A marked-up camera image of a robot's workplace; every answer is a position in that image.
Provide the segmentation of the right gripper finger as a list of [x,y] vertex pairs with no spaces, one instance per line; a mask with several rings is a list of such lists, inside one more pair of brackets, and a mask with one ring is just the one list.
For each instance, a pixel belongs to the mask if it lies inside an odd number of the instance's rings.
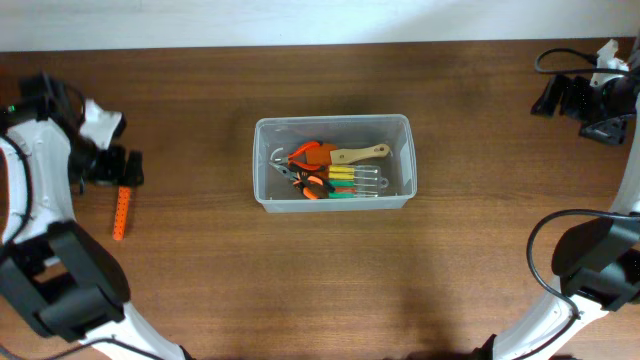
[[547,83],[542,95],[530,110],[531,115],[552,117],[563,95],[563,76],[555,75]]
[[627,138],[628,123],[633,118],[633,114],[628,114],[584,124],[579,135],[605,145],[622,145]]

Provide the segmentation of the orange perforated bar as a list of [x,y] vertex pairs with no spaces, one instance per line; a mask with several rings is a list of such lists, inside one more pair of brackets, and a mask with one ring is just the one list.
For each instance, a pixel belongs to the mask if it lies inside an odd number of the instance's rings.
[[115,241],[122,241],[125,237],[130,200],[131,189],[129,187],[121,186],[118,189],[116,213],[112,232],[112,237]]

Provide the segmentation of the red-handled side cutters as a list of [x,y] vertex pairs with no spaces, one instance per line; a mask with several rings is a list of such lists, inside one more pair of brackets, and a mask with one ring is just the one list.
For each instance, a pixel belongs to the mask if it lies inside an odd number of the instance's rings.
[[294,169],[301,169],[302,171],[307,171],[307,172],[325,171],[326,170],[325,165],[308,164],[300,161],[301,157],[306,157],[307,151],[319,148],[322,144],[323,144],[322,141],[316,141],[316,140],[306,142],[300,145],[293,153],[290,153],[286,157],[273,159],[272,162],[277,165],[293,167]]

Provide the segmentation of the orange-black needle-nose pliers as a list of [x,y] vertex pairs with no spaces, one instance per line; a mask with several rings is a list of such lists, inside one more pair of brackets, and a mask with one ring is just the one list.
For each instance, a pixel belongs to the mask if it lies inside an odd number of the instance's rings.
[[287,178],[292,185],[307,199],[328,199],[336,191],[328,179],[317,172],[308,171],[297,165],[284,165],[270,162],[269,165]]

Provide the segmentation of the orange scraper with wooden handle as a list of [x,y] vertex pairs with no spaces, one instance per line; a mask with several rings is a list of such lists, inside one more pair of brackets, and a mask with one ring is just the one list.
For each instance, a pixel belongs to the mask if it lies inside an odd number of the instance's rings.
[[306,163],[325,165],[350,165],[362,160],[384,158],[390,153],[387,144],[377,144],[367,148],[338,148],[333,144],[323,144],[306,152]]

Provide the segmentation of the clear case of screwdrivers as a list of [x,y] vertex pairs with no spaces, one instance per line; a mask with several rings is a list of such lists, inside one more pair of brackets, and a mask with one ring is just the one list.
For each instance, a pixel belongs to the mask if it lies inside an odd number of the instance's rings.
[[329,184],[334,188],[329,193],[331,199],[376,198],[384,193],[389,180],[378,166],[331,165]]

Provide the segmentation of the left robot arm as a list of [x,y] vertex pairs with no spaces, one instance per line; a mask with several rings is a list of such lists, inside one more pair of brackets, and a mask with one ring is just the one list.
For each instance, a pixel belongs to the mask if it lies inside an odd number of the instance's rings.
[[1,295],[44,338],[111,359],[188,359],[136,310],[117,260],[77,222],[72,187],[116,186],[114,236],[125,202],[143,185],[141,152],[116,144],[127,122],[46,73],[22,78],[1,109],[8,214],[1,234]]

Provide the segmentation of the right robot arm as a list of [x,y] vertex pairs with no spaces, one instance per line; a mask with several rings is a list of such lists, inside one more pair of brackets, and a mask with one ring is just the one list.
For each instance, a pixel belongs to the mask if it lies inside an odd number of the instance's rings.
[[[581,53],[588,67],[544,69],[550,80],[531,112],[568,116],[579,122],[583,138],[621,145],[629,121],[639,119],[639,49],[617,57],[619,44],[609,40],[594,54]],[[568,229],[551,259],[553,278],[545,281],[534,263],[534,242],[549,222],[584,216]],[[567,209],[547,215],[532,229],[526,244],[530,273],[544,293],[511,328],[491,335],[473,359],[556,359],[581,329],[627,304],[639,301],[639,142],[631,145],[614,202],[607,211]]]

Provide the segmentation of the clear plastic container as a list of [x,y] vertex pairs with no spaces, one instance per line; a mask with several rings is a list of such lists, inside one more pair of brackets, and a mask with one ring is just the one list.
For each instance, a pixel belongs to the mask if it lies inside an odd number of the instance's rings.
[[262,119],[253,186],[270,213],[401,208],[417,193],[409,120],[400,114]]

